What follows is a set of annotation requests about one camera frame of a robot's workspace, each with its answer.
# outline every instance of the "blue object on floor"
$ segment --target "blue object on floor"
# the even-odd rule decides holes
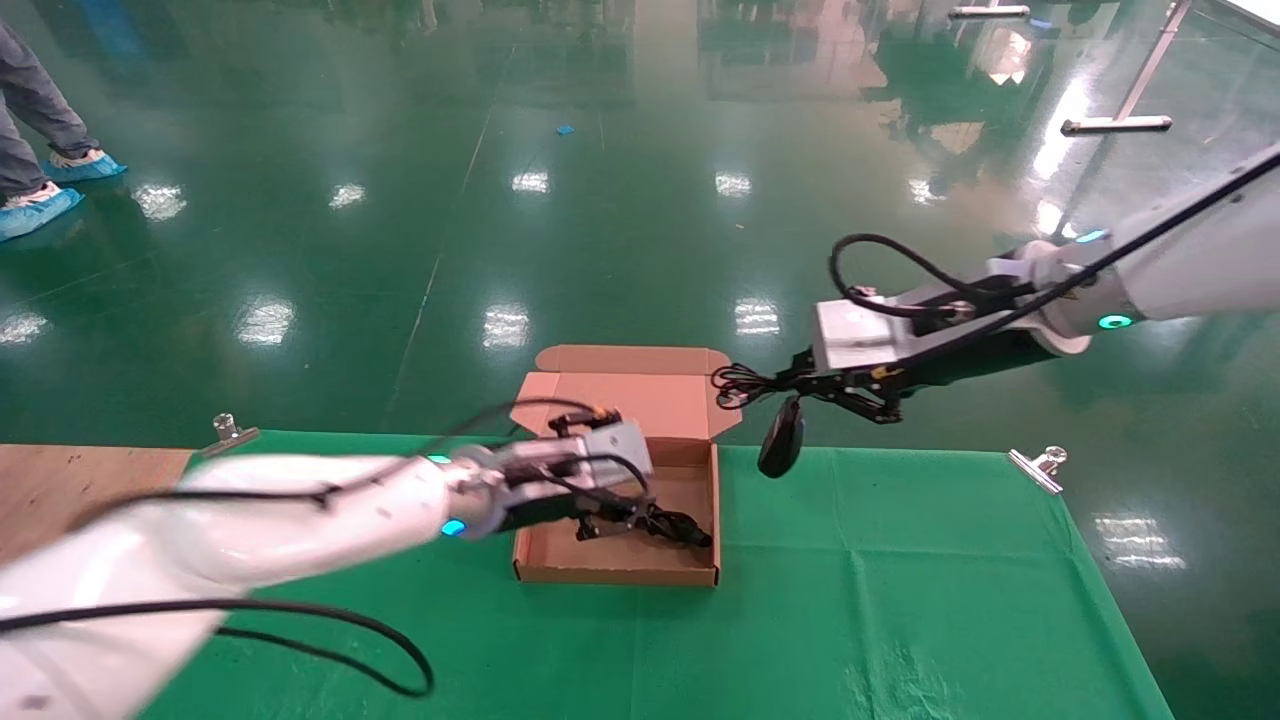
[[[60,188],[58,195],[35,205],[0,210],[0,242],[35,231],[49,220],[70,210],[83,199],[84,196],[79,192],[64,187]]]
[[[56,183],[64,182],[81,182],[87,179],[109,178],[111,176],[118,176],[124,170],[128,170],[128,165],[122,165],[111,159],[110,155],[102,155],[97,160],[93,160],[88,165],[76,165],[73,168],[55,168],[49,160],[45,160],[41,167],[49,179]]]

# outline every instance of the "green fabric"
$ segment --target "green fabric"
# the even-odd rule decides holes
[[[420,438],[266,432],[253,452],[402,452]],[[147,717],[1171,717],[1057,497],[997,454],[808,448],[785,480],[721,447],[717,589],[521,585],[511,538],[442,538],[259,593],[412,637],[439,683],[399,698],[332,662],[214,638]],[[234,626],[399,651],[312,619]]]

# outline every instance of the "robotic arm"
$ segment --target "robotic arm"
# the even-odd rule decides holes
[[[1142,320],[1280,309],[1280,145],[1172,202],[1064,246],[1033,241],[952,278],[900,243],[850,236],[831,275],[844,300],[819,302],[814,342],[773,378],[742,365],[717,372],[723,407],[794,392],[758,461],[777,478],[803,445],[800,397],[873,423],[902,420],[901,402],[931,386],[1079,355],[1092,336]],[[908,255],[934,281],[893,297],[849,287],[841,252],[877,243]]]
[[[568,434],[571,424],[589,429]],[[653,473],[637,425],[603,411],[567,415],[559,425],[561,437],[461,447],[439,464],[302,455],[209,462],[177,492],[111,509],[0,570],[0,628],[65,609],[243,598],[440,534],[484,537],[561,518],[577,518],[580,537],[645,525],[700,543],[689,528],[673,532],[680,514],[611,492]],[[221,500],[202,502],[201,493]],[[233,502],[236,493],[283,501]],[[132,716],[224,618],[224,610],[193,610],[8,628],[0,632],[0,716]]]
[[[800,397],[896,423],[901,401],[923,387],[1078,355],[1101,331],[1277,309],[1280,272],[1268,260],[1280,225],[1277,165],[1274,146],[1207,190],[1110,232],[1062,247],[1032,242],[963,279],[887,238],[850,236],[831,261],[845,299],[818,304],[813,346],[772,378],[742,365],[722,368],[713,379],[719,402],[741,407],[773,392],[795,393],[760,451],[760,470],[778,477],[800,451]],[[906,252],[937,282],[888,299],[849,287],[840,252],[859,242]],[[443,464],[287,455],[210,462],[173,495],[111,509],[0,569],[0,715],[129,716],[225,616],[221,609],[193,609],[31,621],[41,614],[243,598],[442,533],[483,537],[561,518],[579,519],[580,539],[644,527],[680,542],[709,541],[687,516],[662,511],[650,497],[612,493],[632,479],[645,486],[653,468],[644,437],[616,413],[579,410],[553,424],[559,437],[460,448]],[[588,432],[571,436],[570,425]],[[200,502],[201,493],[219,502]]]

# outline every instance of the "black cable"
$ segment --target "black cable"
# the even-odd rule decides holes
[[[1196,215],[1199,215],[1201,213],[1221,202],[1222,200],[1231,197],[1233,195],[1239,192],[1244,186],[1270,173],[1276,167],[1280,167],[1280,152],[1274,154],[1262,163],[1254,165],[1253,168],[1249,168],[1248,170],[1244,170],[1240,174],[1234,176],[1230,181],[1224,183],[1213,192],[1210,192],[1204,197],[1197,200],[1196,202],[1192,202],[1187,208],[1181,209],[1180,211],[1169,217],[1164,222],[1158,223],[1156,227],[1139,234],[1133,241],[1126,242],[1125,245],[1116,247],[1111,252],[1107,252],[1102,258],[1098,258],[1093,263],[1089,263],[1083,269],[1074,273],[1071,277],[1048,288],[1042,295],[1038,295],[1032,300],[1027,301],[1012,313],[1009,313],[1007,315],[1004,315],[1000,319],[991,322],[986,325],[982,325],[980,328],[977,328],[974,331],[970,331],[963,336],[954,337],[940,345],[934,345],[933,347],[918,355],[913,355],[911,357],[899,360],[897,363],[891,364],[888,366],[888,370],[892,372],[895,369],[906,369],[914,365],[919,365],[920,363],[933,360],[934,357],[946,355],[948,352],[954,352],[955,350],[959,350],[972,342],[975,342],[995,333],[996,331],[1004,329],[1011,325],[1012,323],[1016,323],[1018,320],[1021,320],[1023,318],[1030,315],[1032,313],[1036,313],[1039,309],[1044,307],[1050,302],[1059,300],[1068,292],[1071,292],[1073,290],[1098,277],[1098,274],[1102,273],[1102,270],[1110,268],[1111,265],[1115,265],[1120,260],[1128,258],[1129,255],[1137,252],[1138,250],[1142,250],[1147,245],[1172,232],[1179,225],[1190,220]]]
[[[650,536],[663,537],[672,542],[691,544],[694,547],[710,547],[712,536],[703,532],[703,529],[698,527],[698,520],[694,520],[694,518],[686,512],[678,512],[675,510],[663,510],[662,507],[658,506],[657,502],[653,501],[653,498],[649,495],[649,482],[645,479],[644,473],[641,473],[640,468],[636,468],[636,465],[630,460],[627,460],[626,457],[612,454],[582,455],[580,457],[572,457],[570,460],[564,460],[561,464],[568,465],[568,464],[585,462],[590,460],[611,460],[626,468],[627,470],[631,471],[632,475],[635,475],[635,479],[636,482],[640,483],[640,487],[644,488],[645,496],[625,498],[603,488],[579,487],[575,486],[573,483],[564,480],[563,478],[557,478],[554,475],[548,475],[544,479],[552,483],[553,486],[558,486],[567,489],[571,495],[589,497],[602,505],[609,505],[614,510],[621,511],[622,514],[630,514],[632,511],[637,511],[636,527],[646,530]],[[628,505],[628,502],[635,503],[636,501],[640,501],[643,505],[635,506],[635,510],[632,510],[632,505]]]
[[[724,410],[739,410],[764,396],[791,389],[794,380],[800,377],[803,375],[778,373],[777,377],[768,378],[741,363],[724,365],[712,373],[712,387],[719,391],[716,405]]]
[[[902,255],[904,258],[914,263],[925,273],[933,275],[947,287],[959,292],[965,300],[969,300],[970,302],[979,302],[984,299],[993,297],[996,295],[991,291],[974,287],[966,282],[961,282],[960,279],[952,275],[948,275],[941,268],[938,268],[928,259],[925,259],[923,255],[920,255],[919,252],[911,250],[910,247],[902,245],[896,240],[876,233],[855,233],[837,240],[836,243],[831,247],[831,255],[827,258],[827,273],[831,275],[831,282],[836,284],[836,290],[840,291],[840,295],[844,296],[845,300],[852,302],[854,305],[864,310],[870,310],[873,313],[879,313],[882,315],[890,315],[893,318],[909,318],[909,319],[924,318],[924,316],[940,316],[940,315],[950,318],[955,315],[955,309],[947,306],[927,307],[919,305],[884,305],[883,302],[876,302],[873,300],[868,300],[859,288],[851,287],[849,283],[846,283],[844,275],[840,273],[840,256],[850,246],[864,242],[872,245],[881,245],[893,250],[899,255]]]
[[[123,495],[97,505],[92,505],[83,510],[72,521],[72,528],[82,528],[111,512],[113,510],[119,510],[129,505],[136,505],[140,502],[152,502],[152,501],[227,501],[227,500],[246,500],[246,501],[289,501],[289,502],[314,502],[320,510],[328,510],[329,500],[337,495],[357,491],[366,488],[369,486],[375,486],[381,483],[384,479],[399,473],[401,470],[408,468],[413,462],[417,462],[420,457],[430,455],[435,450],[439,450],[449,439],[466,433],[475,425],[484,420],[493,418],[494,415],[503,415],[509,413],[515,407],[525,405],[561,405],[564,407],[573,407],[576,410],[585,410],[588,413],[595,413],[596,407],[593,407],[585,402],[579,402],[576,400],[566,400],[562,397],[526,397],[520,400],[512,400],[503,402],[500,405],[494,405],[486,407],[471,418],[467,418],[462,423],[458,423],[443,436],[435,437],[413,452],[388,462],[385,466],[374,470],[372,473],[353,480],[351,483],[337,486],[329,484],[321,489],[315,491],[298,491],[298,492],[259,492],[259,491],[232,491],[232,489],[196,489],[196,491],[182,491],[182,489],[163,489],[163,491],[145,491],[133,495]]]
[[[663,510],[655,502],[649,503],[648,510],[636,520],[636,527],[644,528],[650,536],[664,537],[672,542],[694,547],[712,546],[712,536],[698,527],[698,520],[685,512]]]
[[[378,670],[372,665],[356,660],[355,657],[338,652],[335,650],[329,650],[320,646],[314,646],[293,638],[285,638],[283,635],[276,635],[273,633],[262,633],[260,630],[246,630],[243,628],[218,628],[214,630],[215,635],[224,638],[236,638],[243,641],[256,641],[268,644],[274,644],[276,647],[283,647],[284,650],[292,650],[294,652],[301,652],[303,655],[310,655],[311,657],[319,657],[320,660],[329,660],[337,662],[338,665],[346,665],[352,670],[365,675],[370,680],[374,680],[379,685],[392,691],[393,693],[407,696],[407,697],[420,697],[404,685],[397,683],[396,680],[388,678],[383,671]]]
[[[422,674],[424,685],[421,689],[410,688],[392,680],[390,678],[383,675],[378,670],[364,665],[358,660],[353,660],[346,656],[334,657],[332,651],[323,648],[315,648],[305,643],[298,643],[288,638],[274,638],[268,642],[276,642],[283,647],[289,647],[292,650],[300,650],[310,655],[316,655],[319,657],[326,657],[329,660],[335,660],[343,662],[349,667],[355,667],[379,683],[390,689],[392,692],[404,696],[404,697],[426,697],[431,694],[435,689],[435,674],[431,671],[431,664],[428,662],[426,656],[422,651],[413,644],[413,641],[408,639],[407,635],[381,623],[367,615],[361,615],[358,612],[352,612],[349,610],[343,610],[340,607],[330,607],[326,605],[312,605],[308,602],[288,602],[282,600],[256,600],[256,598],[233,598],[233,597],[209,597],[200,600],[165,600],[155,602],[125,602],[120,605],[99,605],[93,607],[70,607],[67,610],[54,610],[50,612],[33,612],[31,615],[18,615],[15,618],[0,618],[0,635],[6,633],[14,633],[18,630],[27,630],[32,628],[42,628],[46,625],[56,625],[59,623],[77,623],[81,620],[99,620],[104,618],[122,618],[127,615],[151,615],[155,612],[188,612],[192,610],[257,610],[266,612],[287,612],[292,615],[311,615],[315,618],[325,618],[328,620],[337,620],[339,623],[347,623],[348,625],[356,625],[371,630],[390,642],[396,643],[404,655],[407,655],[415,665],[417,665],[419,671]],[[224,634],[241,634],[251,635],[255,634],[252,630],[237,630],[229,629],[230,633]],[[256,637],[255,639],[266,639],[265,637]]]

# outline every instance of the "cardboard box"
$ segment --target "cardboard box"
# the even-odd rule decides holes
[[[520,397],[580,400],[616,407],[623,419],[635,420],[649,445],[654,465],[649,483],[658,505],[692,516],[712,534],[712,547],[678,546],[644,530],[579,542],[577,523],[561,520],[516,533],[512,566],[521,582],[719,583],[719,468],[712,438],[736,425],[741,413],[716,405],[709,375],[727,364],[723,352],[704,347],[557,345],[538,354],[538,372],[525,377]],[[511,418],[539,436],[552,436],[547,421],[561,413],[527,406]]]

